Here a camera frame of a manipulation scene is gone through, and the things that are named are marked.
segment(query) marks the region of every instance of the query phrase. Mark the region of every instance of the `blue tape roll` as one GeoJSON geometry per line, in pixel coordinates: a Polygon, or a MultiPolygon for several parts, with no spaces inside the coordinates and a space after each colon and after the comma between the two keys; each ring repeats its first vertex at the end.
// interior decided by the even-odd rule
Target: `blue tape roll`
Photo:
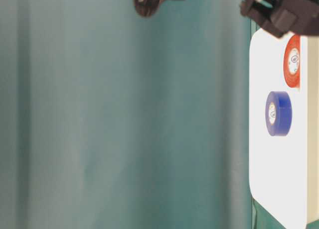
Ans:
{"type": "Polygon", "coordinates": [[[271,136],[286,136],[293,117],[291,101],[287,92],[271,91],[266,102],[266,125],[271,136]]]}

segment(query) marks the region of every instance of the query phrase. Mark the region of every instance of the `white board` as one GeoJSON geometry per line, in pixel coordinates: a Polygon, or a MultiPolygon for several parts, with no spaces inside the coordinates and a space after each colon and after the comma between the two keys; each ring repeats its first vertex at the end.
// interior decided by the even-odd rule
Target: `white board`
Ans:
{"type": "Polygon", "coordinates": [[[319,44],[317,38],[301,37],[300,87],[290,88],[283,60],[292,36],[277,39],[260,29],[251,41],[249,181],[253,198],[285,228],[305,229],[319,219],[319,44]],[[293,117],[287,136],[270,136],[267,131],[265,106],[271,91],[290,96],[293,117]]]}

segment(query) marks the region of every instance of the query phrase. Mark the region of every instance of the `fabric backdrop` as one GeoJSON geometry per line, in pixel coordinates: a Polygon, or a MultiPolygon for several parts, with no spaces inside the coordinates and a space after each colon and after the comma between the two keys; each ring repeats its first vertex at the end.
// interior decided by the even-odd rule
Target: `fabric backdrop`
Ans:
{"type": "Polygon", "coordinates": [[[0,228],[251,228],[240,1],[0,0],[0,228]]]}

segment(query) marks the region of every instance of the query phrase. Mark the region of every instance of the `tape roll center label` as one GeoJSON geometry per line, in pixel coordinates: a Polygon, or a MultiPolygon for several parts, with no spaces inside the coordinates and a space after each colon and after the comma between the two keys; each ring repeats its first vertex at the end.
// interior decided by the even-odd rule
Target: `tape roll center label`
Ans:
{"type": "Polygon", "coordinates": [[[290,74],[297,73],[300,63],[300,54],[297,48],[293,48],[289,53],[288,66],[290,74]]]}
{"type": "Polygon", "coordinates": [[[273,125],[276,121],[276,106],[273,102],[271,102],[269,105],[268,119],[271,125],[273,125]]]}

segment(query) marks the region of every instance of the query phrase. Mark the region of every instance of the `tape roll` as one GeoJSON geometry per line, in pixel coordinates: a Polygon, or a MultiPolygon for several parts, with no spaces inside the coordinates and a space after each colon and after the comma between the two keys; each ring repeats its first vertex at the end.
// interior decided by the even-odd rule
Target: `tape roll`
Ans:
{"type": "Polygon", "coordinates": [[[290,38],[284,56],[284,76],[287,85],[298,88],[300,85],[300,36],[290,38]]]}
{"type": "Polygon", "coordinates": [[[292,122],[292,107],[287,92],[271,91],[266,101],[266,125],[271,136],[286,136],[292,122]]]}

